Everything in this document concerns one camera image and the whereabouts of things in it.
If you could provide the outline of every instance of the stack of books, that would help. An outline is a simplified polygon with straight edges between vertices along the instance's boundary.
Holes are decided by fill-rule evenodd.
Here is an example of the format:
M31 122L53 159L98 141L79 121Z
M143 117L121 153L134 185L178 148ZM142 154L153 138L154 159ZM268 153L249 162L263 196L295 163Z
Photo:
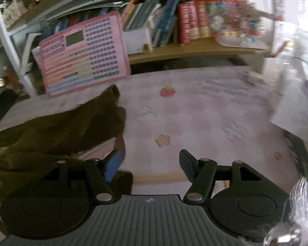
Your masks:
M177 26L180 0L131 0L122 14L123 30L148 27L153 47L165 46Z

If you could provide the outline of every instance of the table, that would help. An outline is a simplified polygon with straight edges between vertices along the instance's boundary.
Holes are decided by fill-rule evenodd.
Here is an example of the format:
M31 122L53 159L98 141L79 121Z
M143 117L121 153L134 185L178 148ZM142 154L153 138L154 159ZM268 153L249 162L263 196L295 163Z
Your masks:
M245 83L246 69L168 70L114 82L121 93L119 105L127 111L126 158L121 169L132 171L136 184L185 181L178 156L187 149L196 158L210 158L220 165L242 160L289 192L299 178L291 151L282 129L269 122L268 91ZM0 130L73 109L110 84L17 103L0 123ZM165 86L175 88L176 94L161 97ZM170 146L158 147L154 140L160 134L171 137Z

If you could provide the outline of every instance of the white shelf frame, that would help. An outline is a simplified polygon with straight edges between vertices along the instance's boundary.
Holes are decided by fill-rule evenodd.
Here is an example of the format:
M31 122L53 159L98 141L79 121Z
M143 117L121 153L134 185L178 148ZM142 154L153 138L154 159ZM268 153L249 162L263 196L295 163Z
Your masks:
M28 75L22 76L20 74L21 59L17 54L15 46L12 42L11 36L13 36L14 34L20 32L20 31L27 29L28 27L31 27L35 24L38 24L40 21L43 21L45 19L45 16L47 14L49 14L53 10L60 8L61 6L67 4L71 1L73 1L73 0L63 0L59 3L57 3L55 6L49 8L46 11L39 14L36 18L32 19L32 21L30 21L29 23L22 24L21 26L16 27L15 29L13 29L10 32L8 32L7 29L6 29L6 26L5 26L5 23L3 21L3 17L2 17L2 14L1 14L1 9L0 9L0 39L1 39L1 42L2 42L2 46L5 49L7 57L9 58L9 61L12 65L13 69L15 70L20 82L23 84L26 92L29 94L30 97L35 97L35 96L38 95L38 93L37 93L36 89L34 88L30 77Z
M0 10L0 39L3 48L5 49L5 52L9 58L9 61L15 70L20 82L23 84L26 92L30 95L30 97L35 97L37 95L37 92L35 88L33 87L33 84L29 78L28 75L21 76L19 74L21 62L19 59L19 56L16 52L16 49L14 47L14 44L12 43L12 40L10 39L10 36L8 35L5 23L3 21L3 17Z

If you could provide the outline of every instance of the dark green cloth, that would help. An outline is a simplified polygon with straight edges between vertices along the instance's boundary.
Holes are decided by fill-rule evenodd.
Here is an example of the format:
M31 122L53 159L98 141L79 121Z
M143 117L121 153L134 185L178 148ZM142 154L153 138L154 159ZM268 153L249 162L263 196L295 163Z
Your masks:
M41 175L59 160L80 163L69 155L89 150L123 132L118 88L79 107L29 120L0 132L0 194L7 195Z

